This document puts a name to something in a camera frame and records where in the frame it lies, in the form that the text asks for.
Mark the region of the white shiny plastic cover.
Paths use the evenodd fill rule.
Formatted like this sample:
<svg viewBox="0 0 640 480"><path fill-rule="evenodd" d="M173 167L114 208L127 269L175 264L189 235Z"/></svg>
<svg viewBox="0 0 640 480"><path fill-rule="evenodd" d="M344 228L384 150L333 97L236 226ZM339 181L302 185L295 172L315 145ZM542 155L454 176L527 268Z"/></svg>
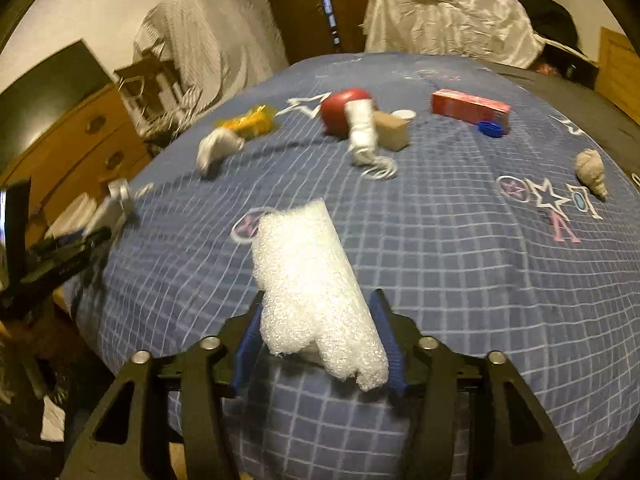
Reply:
<svg viewBox="0 0 640 480"><path fill-rule="evenodd" d="M518 0L369 0L368 53L461 55L527 68L542 52Z"/></svg>

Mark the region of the grey striped cloth cover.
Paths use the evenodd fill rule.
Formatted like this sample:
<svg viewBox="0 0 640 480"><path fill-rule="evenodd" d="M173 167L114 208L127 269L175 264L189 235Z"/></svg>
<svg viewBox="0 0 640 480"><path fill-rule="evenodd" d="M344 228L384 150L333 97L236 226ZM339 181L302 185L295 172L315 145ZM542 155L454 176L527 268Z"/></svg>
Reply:
<svg viewBox="0 0 640 480"><path fill-rule="evenodd" d="M198 114L288 67L269 0L162 0L134 36L134 57L146 52L196 89Z"/></svg>

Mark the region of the wooden chest of drawers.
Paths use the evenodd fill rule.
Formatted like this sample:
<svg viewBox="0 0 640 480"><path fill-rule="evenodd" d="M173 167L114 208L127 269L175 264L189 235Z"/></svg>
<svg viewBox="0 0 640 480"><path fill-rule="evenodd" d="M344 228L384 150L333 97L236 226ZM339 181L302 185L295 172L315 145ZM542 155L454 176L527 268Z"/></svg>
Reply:
<svg viewBox="0 0 640 480"><path fill-rule="evenodd" d="M1 183L29 178L28 246L44 237L81 194L103 200L108 184L134 178L152 162L116 87L93 93L58 120L3 171Z"/></svg>

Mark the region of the red rectangular carton box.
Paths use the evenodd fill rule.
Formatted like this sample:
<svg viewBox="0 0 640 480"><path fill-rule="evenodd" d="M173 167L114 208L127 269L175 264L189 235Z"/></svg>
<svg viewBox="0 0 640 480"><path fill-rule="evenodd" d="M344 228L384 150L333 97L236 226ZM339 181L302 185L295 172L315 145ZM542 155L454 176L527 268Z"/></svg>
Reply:
<svg viewBox="0 0 640 480"><path fill-rule="evenodd" d="M431 95L432 112L472 125L490 122L503 134L509 132L510 105L501 101L472 96L461 91L440 89Z"/></svg>

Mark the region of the gold crumpled foil wrapper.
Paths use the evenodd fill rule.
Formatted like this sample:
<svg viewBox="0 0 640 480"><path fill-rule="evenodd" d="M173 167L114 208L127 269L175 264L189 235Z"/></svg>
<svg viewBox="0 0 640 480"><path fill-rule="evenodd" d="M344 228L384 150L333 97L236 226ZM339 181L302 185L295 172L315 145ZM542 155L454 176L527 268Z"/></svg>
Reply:
<svg viewBox="0 0 640 480"><path fill-rule="evenodd" d="M242 115L218 120L215 126L233 131L244 140L252 140L266 136L276 128L276 113L270 105L257 105Z"/></svg>

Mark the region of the white crumpled tissue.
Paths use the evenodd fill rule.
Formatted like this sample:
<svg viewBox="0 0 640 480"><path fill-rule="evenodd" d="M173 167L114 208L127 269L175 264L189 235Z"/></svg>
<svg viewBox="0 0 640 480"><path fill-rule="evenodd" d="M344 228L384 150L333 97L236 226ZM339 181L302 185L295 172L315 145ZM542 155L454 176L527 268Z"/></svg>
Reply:
<svg viewBox="0 0 640 480"><path fill-rule="evenodd" d="M231 155L238 154L244 148L245 140L226 127L214 129L198 144L195 168L198 174L207 178L213 168Z"/></svg>

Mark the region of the white bottle cap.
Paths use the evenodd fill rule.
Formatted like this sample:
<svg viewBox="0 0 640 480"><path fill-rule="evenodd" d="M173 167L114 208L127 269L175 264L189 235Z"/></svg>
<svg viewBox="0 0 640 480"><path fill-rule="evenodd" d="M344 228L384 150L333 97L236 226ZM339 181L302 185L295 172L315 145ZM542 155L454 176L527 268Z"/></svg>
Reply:
<svg viewBox="0 0 640 480"><path fill-rule="evenodd" d="M406 122L411 122L414 118L416 118L416 112L414 110L394 110L392 115L399 119L405 120Z"/></svg>

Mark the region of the white foam wrap sheet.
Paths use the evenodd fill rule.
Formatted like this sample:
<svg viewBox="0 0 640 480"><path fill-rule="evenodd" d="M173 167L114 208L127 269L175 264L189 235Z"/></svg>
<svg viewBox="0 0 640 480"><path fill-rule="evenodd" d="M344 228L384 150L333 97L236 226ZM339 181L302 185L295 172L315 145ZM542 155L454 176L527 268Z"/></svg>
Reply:
<svg viewBox="0 0 640 480"><path fill-rule="evenodd" d="M385 349L323 200L262 217L252 256L271 354L304 354L363 391L386 384Z"/></svg>

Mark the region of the beige crumpled paper ball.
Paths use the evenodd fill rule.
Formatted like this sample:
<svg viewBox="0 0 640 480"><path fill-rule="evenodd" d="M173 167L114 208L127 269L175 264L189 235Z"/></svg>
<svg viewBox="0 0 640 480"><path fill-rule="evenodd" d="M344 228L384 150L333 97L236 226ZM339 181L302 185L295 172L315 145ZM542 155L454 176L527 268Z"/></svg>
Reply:
<svg viewBox="0 0 640 480"><path fill-rule="evenodd" d="M605 186L605 168L600 153L593 148L586 148L578 153L574 160L574 171L577 179L582 182L595 196L601 200L608 197Z"/></svg>

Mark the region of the silver foil piece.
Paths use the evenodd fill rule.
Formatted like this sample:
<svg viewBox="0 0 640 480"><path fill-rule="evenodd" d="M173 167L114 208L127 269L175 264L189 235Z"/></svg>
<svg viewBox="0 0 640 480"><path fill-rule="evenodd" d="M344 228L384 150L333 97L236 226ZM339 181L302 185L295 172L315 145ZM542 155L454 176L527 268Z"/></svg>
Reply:
<svg viewBox="0 0 640 480"><path fill-rule="evenodd" d="M112 237L118 237L134 213L134 192L127 179L114 180L107 185L107 189L108 195L96 208L82 232L85 238L103 228L109 228Z"/></svg>

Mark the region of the black hat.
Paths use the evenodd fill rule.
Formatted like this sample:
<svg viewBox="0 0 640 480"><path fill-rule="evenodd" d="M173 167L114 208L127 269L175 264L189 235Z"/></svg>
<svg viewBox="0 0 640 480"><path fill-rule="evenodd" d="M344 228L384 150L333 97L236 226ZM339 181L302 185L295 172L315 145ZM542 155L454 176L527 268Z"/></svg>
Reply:
<svg viewBox="0 0 640 480"><path fill-rule="evenodd" d="M597 68L579 47L579 35L570 12L553 0L518 0L526 11L534 32L542 39L542 52L536 68L550 65L555 70L585 65Z"/></svg>

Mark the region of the wooden headboard panel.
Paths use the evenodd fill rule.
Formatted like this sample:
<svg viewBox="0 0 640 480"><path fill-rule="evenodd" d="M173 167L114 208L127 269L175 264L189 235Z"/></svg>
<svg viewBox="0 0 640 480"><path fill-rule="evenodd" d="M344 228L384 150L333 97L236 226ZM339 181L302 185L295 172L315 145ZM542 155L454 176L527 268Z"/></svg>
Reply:
<svg viewBox="0 0 640 480"><path fill-rule="evenodd" d="M601 28L596 91L640 124L640 58L629 39Z"/></svg>

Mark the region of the tan sponge block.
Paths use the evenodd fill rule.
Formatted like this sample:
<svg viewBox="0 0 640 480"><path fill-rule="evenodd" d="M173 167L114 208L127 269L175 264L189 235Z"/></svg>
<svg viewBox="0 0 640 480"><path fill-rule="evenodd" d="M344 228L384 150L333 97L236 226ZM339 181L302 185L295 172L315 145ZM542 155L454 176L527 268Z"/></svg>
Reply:
<svg viewBox="0 0 640 480"><path fill-rule="evenodd" d="M373 121L378 134L378 145L381 148L399 152L409 145L408 122L405 119L375 110Z"/></svg>

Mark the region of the red round ball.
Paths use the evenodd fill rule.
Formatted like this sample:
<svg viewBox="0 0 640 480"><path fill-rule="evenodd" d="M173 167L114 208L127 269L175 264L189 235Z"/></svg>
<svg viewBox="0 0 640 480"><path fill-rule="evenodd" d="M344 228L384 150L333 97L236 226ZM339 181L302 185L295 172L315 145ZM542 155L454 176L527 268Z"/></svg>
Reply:
<svg viewBox="0 0 640 480"><path fill-rule="evenodd" d="M349 134L349 124L345 114L345 105L350 101L372 100L369 92L360 88L351 88L340 92L334 92L322 101L320 116L326 127L328 136L346 139Z"/></svg>

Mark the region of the black flat screen television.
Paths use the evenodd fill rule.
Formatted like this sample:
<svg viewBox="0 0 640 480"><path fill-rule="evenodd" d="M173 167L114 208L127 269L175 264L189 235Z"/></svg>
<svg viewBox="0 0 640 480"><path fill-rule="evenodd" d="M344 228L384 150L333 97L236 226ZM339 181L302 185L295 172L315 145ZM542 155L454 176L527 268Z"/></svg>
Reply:
<svg viewBox="0 0 640 480"><path fill-rule="evenodd" d="M79 40L1 92L1 169L7 170L55 122L112 82Z"/></svg>

